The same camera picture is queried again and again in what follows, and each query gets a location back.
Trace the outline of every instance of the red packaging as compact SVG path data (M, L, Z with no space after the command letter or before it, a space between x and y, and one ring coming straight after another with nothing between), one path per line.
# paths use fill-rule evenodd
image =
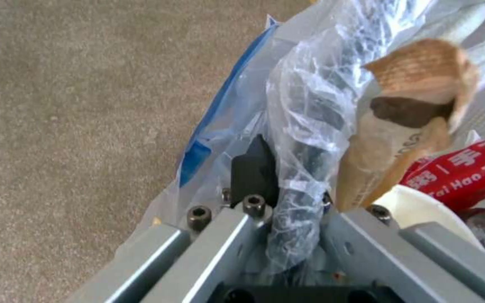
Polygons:
M485 199L485 141L411 165L400 184L443 202L453 211Z

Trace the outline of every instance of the gray metal bar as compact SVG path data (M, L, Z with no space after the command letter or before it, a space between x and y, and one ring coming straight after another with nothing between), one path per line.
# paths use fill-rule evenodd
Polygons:
M485 302L364 209L333 215L322 236L356 284L383 282L410 303Z
M189 245L187 232L152 226L65 302L139 302Z
M400 236L485 299L483 252L437 223L412 226Z
M142 302L206 302L220 282L239 274L258 230L248 215L223 209Z

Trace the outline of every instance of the brown paper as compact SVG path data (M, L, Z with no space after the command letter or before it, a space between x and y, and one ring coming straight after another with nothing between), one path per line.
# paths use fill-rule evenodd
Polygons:
M366 68L381 94L358 121L340 163L340 211L368 206L398 183L416 159L446 149L478 80L465 52L441 40L412 43Z

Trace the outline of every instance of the black component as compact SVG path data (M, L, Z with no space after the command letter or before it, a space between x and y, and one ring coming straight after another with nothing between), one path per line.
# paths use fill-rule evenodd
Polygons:
M267 205L275 207L278 192L274 155L263 136L257 135L246 154L231 161L230 207L235 207L250 194L259 194Z
M219 285L209 303L403 303L390 288L352 286Z

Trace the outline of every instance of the beige carpet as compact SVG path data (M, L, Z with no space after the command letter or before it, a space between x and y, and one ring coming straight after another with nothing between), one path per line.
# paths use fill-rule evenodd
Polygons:
M109 261L266 13L308 3L0 0L0 302Z

